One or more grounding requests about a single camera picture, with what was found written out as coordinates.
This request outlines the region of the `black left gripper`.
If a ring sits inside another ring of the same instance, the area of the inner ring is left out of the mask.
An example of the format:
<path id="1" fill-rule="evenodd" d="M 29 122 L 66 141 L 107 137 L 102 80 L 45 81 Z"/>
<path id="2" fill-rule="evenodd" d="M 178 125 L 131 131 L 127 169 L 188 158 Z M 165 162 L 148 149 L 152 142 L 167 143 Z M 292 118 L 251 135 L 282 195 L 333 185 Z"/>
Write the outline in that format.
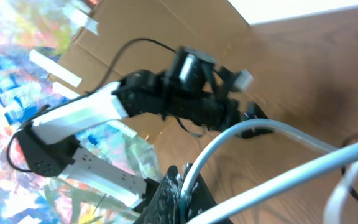
<path id="1" fill-rule="evenodd" d="M 238 124 L 243 121 L 248 121 L 252 119 L 269 119 L 267 115 L 263 112 L 261 107 L 251 101 L 247 104 L 247 108 L 244 112 L 238 110 L 238 105 L 236 107 L 229 107 L 224 113 L 223 120 L 219 124 L 219 132 L 223 132 L 231 126 Z M 250 128 L 246 131 L 242 131 L 237 134 L 237 137 L 242 139 L 250 139 L 264 134 L 272 134 L 273 130 L 267 128 Z"/>

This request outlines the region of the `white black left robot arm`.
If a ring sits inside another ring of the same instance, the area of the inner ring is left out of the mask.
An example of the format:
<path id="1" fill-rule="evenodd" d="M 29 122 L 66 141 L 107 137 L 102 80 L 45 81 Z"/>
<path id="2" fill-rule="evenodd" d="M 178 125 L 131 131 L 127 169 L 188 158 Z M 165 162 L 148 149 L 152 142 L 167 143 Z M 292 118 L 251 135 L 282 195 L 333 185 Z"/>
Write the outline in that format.
<path id="1" fill-rule="evenodd" d="M 228 97 L 231 91 L 243 90 L 251 79 L 247 71 L 241 71 L 227 78 L 214 94 L 189 91 L 166 73 L 138 70 L 93 93 L 39 111 L 20 126 L 15 137 L 29 172 L 80 181 L 140 212 L 155 195 L 158 182 L 130 175 L 97 158 L 82 146 L 76 133 L 144 113 L 183 118 L 222 132 L 242 121 L 265 118 L 258 104 L 250 103 L 241 112 L 238 101 Z"/>

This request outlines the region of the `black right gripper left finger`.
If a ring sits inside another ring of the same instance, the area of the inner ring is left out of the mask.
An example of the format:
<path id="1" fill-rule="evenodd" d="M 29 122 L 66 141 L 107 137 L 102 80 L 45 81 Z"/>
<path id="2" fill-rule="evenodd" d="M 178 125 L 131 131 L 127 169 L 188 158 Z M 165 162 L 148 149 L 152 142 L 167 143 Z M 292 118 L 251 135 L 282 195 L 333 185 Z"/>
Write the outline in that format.
<path id="1" fill-rule="evenodd" d="M 134 224 L 175 224 L 179 223 L 178 198 L 180 183 L 177 166 L 170 166 L 163 179 L 156 182 L 146 179 L 145 202 L 142 212 Z"/>

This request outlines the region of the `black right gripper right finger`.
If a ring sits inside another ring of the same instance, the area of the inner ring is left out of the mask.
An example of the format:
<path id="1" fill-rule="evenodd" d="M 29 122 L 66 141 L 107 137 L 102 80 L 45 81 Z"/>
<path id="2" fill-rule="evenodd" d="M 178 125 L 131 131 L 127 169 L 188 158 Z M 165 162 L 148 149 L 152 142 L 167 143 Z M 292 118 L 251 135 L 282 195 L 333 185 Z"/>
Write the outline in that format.
<path id="1" fill-rule="evenodd" d="M 217 203 L 209 191 L 208 186 L 201 174 L 198 174 L 188 196 L 186 221 L 190 221 L 192 218 L 195 218 L 216 205 Z"/>

